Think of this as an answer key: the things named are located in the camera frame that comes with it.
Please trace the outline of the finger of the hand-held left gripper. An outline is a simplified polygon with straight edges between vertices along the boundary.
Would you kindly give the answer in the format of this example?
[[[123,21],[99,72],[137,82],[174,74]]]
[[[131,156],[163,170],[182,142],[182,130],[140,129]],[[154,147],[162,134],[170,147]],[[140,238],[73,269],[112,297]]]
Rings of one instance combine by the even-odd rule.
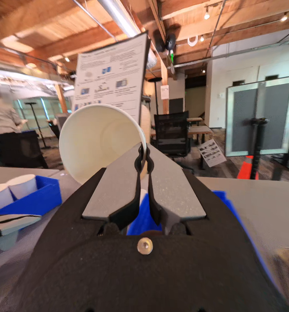
[[[16,232],[22,228],[25,228],[31,224],[38,222],[40,217],[23,217],[17,220],[11,220],[9,222],[0,223],[0,237],[9,235],[12,232]]]
[[[11,220],[17,220],[23,217],[42,217],[41,215],[30,215],[30,214],[3,214],[0,215],[0,223],[9,222]]]

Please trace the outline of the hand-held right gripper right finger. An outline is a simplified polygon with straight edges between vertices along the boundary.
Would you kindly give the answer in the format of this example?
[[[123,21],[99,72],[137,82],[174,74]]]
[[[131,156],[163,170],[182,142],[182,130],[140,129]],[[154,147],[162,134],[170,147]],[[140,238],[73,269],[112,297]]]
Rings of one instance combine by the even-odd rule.
[[[147,144],[146,160],[150,214],[165,235],[175,224],[206,217],[186,177],[188,170],[183,170],[151,144]]]

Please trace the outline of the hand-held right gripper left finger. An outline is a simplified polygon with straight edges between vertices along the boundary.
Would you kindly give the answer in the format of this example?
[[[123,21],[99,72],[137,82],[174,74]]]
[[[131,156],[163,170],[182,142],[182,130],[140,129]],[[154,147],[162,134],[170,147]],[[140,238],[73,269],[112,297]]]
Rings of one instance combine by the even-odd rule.
[[[126,228],[139,213],[142,143],[136,144],[107,166],[82,213],[88,220],[114,223]]]

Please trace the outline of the blue plastic bin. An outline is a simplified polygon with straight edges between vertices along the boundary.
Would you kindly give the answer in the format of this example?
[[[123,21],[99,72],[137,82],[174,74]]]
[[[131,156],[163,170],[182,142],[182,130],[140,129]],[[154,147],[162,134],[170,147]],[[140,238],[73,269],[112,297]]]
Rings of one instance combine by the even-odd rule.
[[[0,209],[0,215],[43,216],[62,204],[58,179],[36,175],[37,190],[21,199],[11,193],[13,202]]]
[[[144,235],[150,230],[162,230],[150,214],[149,193],[139,206],[139,214],[131,223],[127,235],[138,236],[127,243],[131,281],[142,279],[143,286],[154,283],[165,290],[196,294],[208,298],[210,294],[227,300],[245,301],[256,295],[257,300],[279,297],[279,286],[258,249],[258,242],[245,223],[252,205],[243,196],[240,202],[231,192],[210,190],[196,184],[197,203],[205,215],[169,217],[170,227],[161,236]]]

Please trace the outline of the white floor sign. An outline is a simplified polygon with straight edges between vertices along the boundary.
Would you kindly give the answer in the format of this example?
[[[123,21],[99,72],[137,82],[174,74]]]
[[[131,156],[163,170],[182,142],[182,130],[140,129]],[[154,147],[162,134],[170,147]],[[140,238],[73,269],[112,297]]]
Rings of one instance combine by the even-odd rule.
[[[198,150],[200,151],[202,160],[204,160],[210,168],[227,161],[214,139],[210,139],[199,145]]]

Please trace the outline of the black mesh office chair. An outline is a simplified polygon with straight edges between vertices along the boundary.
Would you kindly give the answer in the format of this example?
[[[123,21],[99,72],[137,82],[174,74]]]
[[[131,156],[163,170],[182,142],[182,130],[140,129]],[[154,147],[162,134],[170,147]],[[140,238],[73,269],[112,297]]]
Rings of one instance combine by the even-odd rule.
[[[154,146],[163,154],[172,157],[186,157],[191,149],[188,138],[189,112],[154,115]]]

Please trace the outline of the orange traffic cone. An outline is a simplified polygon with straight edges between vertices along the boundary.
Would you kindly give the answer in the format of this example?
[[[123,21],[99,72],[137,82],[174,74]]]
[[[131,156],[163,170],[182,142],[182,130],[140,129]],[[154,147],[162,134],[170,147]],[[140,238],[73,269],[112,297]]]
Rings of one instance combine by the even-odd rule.
[[[252,170],[253,156],[246,156],[243,161],[237,179],[250,179]]]

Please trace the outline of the black tripod pole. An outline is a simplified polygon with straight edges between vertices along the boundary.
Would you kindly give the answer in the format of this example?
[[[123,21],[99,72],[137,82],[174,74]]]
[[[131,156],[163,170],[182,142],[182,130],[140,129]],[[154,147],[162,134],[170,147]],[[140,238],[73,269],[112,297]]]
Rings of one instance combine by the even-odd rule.
[[[263,147],[265,128],[268,124],[267,118],[253,118],[250,124],[250,134],[249,134],[249,155],[253,156],[251,162],[251,174],[250,180],[255,180],[258,168],[259,160],[261,156],[261,150]]]

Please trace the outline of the black floor lamp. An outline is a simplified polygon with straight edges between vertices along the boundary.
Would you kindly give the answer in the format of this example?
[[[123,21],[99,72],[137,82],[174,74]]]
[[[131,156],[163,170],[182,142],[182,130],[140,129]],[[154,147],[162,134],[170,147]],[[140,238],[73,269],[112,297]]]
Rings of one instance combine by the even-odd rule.
[[[155,105],[156,105],[156,115],[159,115],[158,113],[158,97],[157,97],[157,82],[162,81],[162,77],[154,77],[149,80],[147,80],[149,83],[154,83],[154,91],[155,91]]]

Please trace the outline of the black tripod stand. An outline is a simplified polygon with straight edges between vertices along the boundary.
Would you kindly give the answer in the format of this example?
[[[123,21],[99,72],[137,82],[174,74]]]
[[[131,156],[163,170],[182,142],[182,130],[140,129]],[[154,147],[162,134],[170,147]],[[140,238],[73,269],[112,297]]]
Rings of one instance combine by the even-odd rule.
[[[35,119],[35,122],[36,122],[36,124],[37,124],[37,128],[38,128],[39,134],[40,134],[40,136],[41,136],[41,140],[42,140],[42,142],[43,142],[43,147],[42,147],[41,149],[43,149],[43,150],[48,150],[48,149],[51,149],[51,147],[46,145],[44,136],[43,136],[43,134],[42,134],[42,131],[41,131],[41,128],[40,128],[38,119],[37,119],[37,115],[36,115],[35,110],[34,110],[34,107],[33,107],[33,106],[36,105],[36,104],[37,104],[36,102],[25,102],[25,105],[29,105],[29,106],[30,106],[30,108],[31,108],[31,110],[32,110],[32,113],[33,113],[33,115],[34,115],[34,119]]]

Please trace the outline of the black ceiling speaker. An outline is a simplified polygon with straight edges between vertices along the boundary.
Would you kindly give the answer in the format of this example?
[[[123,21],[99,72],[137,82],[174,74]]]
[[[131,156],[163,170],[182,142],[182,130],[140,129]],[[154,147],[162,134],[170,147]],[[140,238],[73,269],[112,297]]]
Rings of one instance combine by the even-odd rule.
[[[155,49],[159,53],[162,53],[164,51],[171,52],[175,47],[176,37],[174,33],[169,33],[164,41],[159,30],[155,30],[153,32],[153,38],[155,41]]]

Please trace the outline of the grey divider panel silver frame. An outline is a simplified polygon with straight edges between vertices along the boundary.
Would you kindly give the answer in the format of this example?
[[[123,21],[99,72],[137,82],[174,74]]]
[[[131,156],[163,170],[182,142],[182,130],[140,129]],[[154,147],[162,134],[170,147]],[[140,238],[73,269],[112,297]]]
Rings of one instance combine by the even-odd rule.
[[[253,154],[257,119],[267,119],[261,155],[289,150],[289,77],[227,88],[225,155]]]

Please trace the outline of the silver air duct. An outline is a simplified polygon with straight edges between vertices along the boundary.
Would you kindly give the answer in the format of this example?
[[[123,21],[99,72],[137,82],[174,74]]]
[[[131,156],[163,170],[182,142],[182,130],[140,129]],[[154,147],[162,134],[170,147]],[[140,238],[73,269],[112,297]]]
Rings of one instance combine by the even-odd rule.
[[[121,1],[98,0],[98,2],[128,38],[135,37],[141,33],[141,30],[136,25],[131,15],[127,12]]]

